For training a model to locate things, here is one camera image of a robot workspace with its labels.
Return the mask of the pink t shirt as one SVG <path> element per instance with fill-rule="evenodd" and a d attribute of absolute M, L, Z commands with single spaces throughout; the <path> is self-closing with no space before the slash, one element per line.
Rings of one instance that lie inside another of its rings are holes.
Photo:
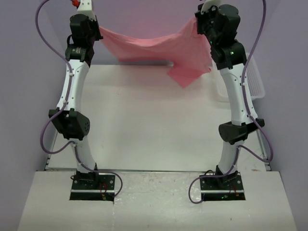
<path fill-rule="evenodd" d="M 158 38 L 133 38 L 103 27 L 100 33 L 101 42 L 120 62 L 172 62 L 167 74 L 182 88 L 211 72 L 210 44 L 204 35 L 197 33 L 195 17 L 179 32 Z"/>

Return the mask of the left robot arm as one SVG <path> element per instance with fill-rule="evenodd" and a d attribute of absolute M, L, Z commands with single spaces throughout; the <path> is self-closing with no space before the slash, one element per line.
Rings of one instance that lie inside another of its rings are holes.
<path fill-rule="evenodd" d="M 97 164 L 90 152 L 87 135 L 90 119 L 81 112 L 81 96 L 85 78 L 94 56 L 93 45 L 102 39 L 96 16 L 82 13 L 70 17 L 71 34 L 67 38 L 66 75 L 62 95 L 55 109 L 49 111 L 49 118 L 58 133 L 72 147 L 77 162 L 79 177 L 89 189 L 99 186 Z"/>

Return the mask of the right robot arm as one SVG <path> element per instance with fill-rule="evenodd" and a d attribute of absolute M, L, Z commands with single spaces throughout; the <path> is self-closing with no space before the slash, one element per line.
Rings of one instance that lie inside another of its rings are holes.
<path fill-rule="evenodd" d="M 220 72 L 226 86 L 231 121 L 219 125 L 218 132 L 223 139 L 221 159 L 213 175 L 215 185 L 226 189 L 236 176 L 240 146 L 248 135 L 265 125 L 259 119 L 252 103 L 247 78 L 243 73 L 247 57 L 242 43 L 236 39 L 241 21 L 239 11 L 219 0 L 206 0 L 195 13 L 197 33 L 204 35 L 210 44 L 211 58 Z"/>

